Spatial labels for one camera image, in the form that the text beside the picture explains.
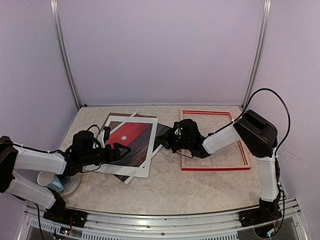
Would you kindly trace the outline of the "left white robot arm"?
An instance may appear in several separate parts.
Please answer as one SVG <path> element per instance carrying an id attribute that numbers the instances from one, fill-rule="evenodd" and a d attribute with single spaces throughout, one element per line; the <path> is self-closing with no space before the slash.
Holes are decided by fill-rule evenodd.
<path id="1" fill-rule="evenodd" d="M 35 184 L 16 171 L 32 170 L 72 177 L 86 166 L 112 164 L 130 152 L 129 147 L 118 142 L 104 144 L 89 130 L 76 133 L 66 151 L 33 149 L 18 145 L 4 135 L 0 138 L 0 191 L 44 207 L 63 223 L 70 218 L 70 211 L 58 192 Z"/>

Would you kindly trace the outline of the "brown backing board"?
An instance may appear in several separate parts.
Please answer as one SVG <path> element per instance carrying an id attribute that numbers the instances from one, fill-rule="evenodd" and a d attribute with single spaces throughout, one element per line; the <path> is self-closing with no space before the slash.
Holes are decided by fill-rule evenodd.
<path id="1" fill-rule="evenodd" d="M 112 135 L 126 123 L 152 124 L 153 126 L 157 126 L 158 118 L 154 116 L 141 115 L 136 112 L 129 115 L 109 115 L 104 126 L 111 128 L 110 134 Z"/>

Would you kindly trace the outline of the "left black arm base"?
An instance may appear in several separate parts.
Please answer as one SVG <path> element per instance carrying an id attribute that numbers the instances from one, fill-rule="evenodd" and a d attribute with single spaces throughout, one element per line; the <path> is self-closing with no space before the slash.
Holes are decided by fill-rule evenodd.
<path id="1" fill-rule="evenodd" d="M 43 218 L 70 227 L 84 228 L 88 213 L 85 211 L 65 208 L 62 211 L 45 210 Z"/>

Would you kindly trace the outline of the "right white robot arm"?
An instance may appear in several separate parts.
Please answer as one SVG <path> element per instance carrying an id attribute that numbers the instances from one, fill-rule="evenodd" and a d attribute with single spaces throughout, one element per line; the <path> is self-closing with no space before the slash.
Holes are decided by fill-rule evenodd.
<path id="1" fill-rule="evenodd" d="M 173 127 L 156 140 L 166 149 L 176 153 L 188 150 L 192 157 L 204 159 L 235 142 L 243 141 L 255 157 L 260 177 L 260 199 L 264 201 L 256 210 L 256 218 L 266 222 L 275 212 L 271 203 L 280 195 L 276 150 L 278 147 L 276 127 L 253 110 L 246 110 L 235 120 L 204 137 L 192 119 L 176 121 Z"/>

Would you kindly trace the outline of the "white mat board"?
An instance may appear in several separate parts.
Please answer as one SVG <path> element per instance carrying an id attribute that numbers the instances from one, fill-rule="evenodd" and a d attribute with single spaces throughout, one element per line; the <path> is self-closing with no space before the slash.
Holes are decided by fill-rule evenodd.
<path id="1" fill-rule="evenodd" d="M 148 178 L 153 155 L 158 118 L 134 113 L 132 115 L 109 115 L 104 123 L 110 127 L 109 139 L 105 141 L 112 147 L 115 143 L 129 147 L 131 152 L 123 159 L 101 167 L 89 165 L 87 171 L 119 176 Z"/>

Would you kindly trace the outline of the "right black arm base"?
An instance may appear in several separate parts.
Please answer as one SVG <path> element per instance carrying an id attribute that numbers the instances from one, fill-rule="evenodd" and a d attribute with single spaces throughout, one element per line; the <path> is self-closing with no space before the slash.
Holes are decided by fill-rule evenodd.
<path id="1" fill-rule="evenodd" d="M 259 199 L 259 207 L 239 212 L 239 221 L 242 227 L 259 225 L 276 219 L 283 215 L 280 210 L 279 200 L 272 202 Z"/>

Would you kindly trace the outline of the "red wooden picture frame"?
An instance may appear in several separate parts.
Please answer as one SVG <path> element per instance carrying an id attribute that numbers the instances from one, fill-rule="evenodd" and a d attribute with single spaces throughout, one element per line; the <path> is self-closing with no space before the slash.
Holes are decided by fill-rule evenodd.
<path id="1" fill-rule="evenodd" d="M 198 130 L 206 137 L 221 127 L 231 123 L 241 110 L 237 106 L 218 107 L 211 110 L 181 109 L 180 119 L 191 119 L 197 123 Z M 190 158 L 188 150 L 181 151 L 183 171 L 244 171 L 250 170 L 251 155 L 242 141 L 234 142 L 206 158 Z"/>

